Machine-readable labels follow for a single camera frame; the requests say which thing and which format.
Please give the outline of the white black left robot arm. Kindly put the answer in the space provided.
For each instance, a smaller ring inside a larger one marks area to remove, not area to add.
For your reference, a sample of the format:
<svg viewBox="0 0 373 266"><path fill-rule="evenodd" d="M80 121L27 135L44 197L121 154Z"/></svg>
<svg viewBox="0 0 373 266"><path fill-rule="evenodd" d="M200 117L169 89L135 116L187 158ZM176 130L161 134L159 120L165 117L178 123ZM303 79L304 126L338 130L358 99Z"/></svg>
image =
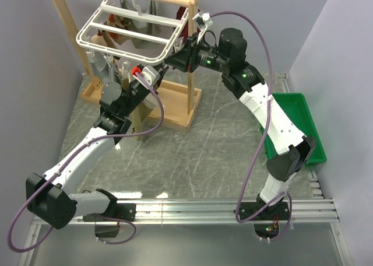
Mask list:
<svg viewBox="0 0 373 266"><path fill-rule="evenodd" d="M156 89L164 74L147 66L135 69L133 75L128 89L118 82L103 88L100 115L72 152L42 175L33 173L26 180L27 209L54 229L64 228L77 216L98 215L105 221L118 217L118 199L112 193L103 189L90 193L74 190L103 154L131 136L131 112L148 96L161 103Z"/></svg>

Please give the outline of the tan underwear with white waistband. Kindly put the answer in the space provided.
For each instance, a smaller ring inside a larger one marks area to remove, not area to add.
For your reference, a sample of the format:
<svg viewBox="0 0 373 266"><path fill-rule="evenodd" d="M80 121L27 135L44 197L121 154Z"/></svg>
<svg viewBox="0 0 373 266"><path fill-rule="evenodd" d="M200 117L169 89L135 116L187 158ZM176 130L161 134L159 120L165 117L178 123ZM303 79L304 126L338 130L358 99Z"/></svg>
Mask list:
<svg viewBox="0 0 373 266"><path fill-rule="evenodd" d="M121 86L124 90L129 91L129 84L132 81L132 75L128 68L120 68L119 72L122 76ZM141 102L136 109L130 114L129 118L132 121L132 133L142 132L142 124L149 114L155 109L159 108L158 102L150 101Z"/></svg>

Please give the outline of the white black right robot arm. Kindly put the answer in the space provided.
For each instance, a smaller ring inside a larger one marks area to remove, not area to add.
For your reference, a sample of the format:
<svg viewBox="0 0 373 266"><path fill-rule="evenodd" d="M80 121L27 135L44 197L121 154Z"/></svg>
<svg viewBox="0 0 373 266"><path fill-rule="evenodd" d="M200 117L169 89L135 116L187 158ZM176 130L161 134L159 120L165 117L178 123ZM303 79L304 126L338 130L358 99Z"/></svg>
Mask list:
<svg viewBox="0 0 373 266"><path fill-rule="evenodd" d="M219 42L213 47L193 34L164 62L181 72L193 72L198 67L220 72L224 86L264 128L262 137L272 140L276 155L266 162L269 175L257 196L255 215L270 219L276 214L294 175L313 154L317 140L306 136L288 118L263 76L246 62L246 49L247 41L242 31L227 28L220 33Z"/></svg>

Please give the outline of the white plastic clip hanger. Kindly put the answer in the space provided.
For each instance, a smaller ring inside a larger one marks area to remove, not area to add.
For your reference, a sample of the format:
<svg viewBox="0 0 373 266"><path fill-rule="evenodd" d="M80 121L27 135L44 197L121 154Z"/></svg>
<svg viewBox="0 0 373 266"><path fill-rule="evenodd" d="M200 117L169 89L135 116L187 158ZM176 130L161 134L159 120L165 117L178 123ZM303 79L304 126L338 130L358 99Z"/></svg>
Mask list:
<svg viewBox="0 0 373 266"><path fill-rule="evenodd" d="M77 44L92 56L100 52L132 62L157 65L181 48L194 32L189 11L196 12L198 0L103 0L77 33ZM150 57L118 48L133 41L136 48L161 47Z"/></svg>

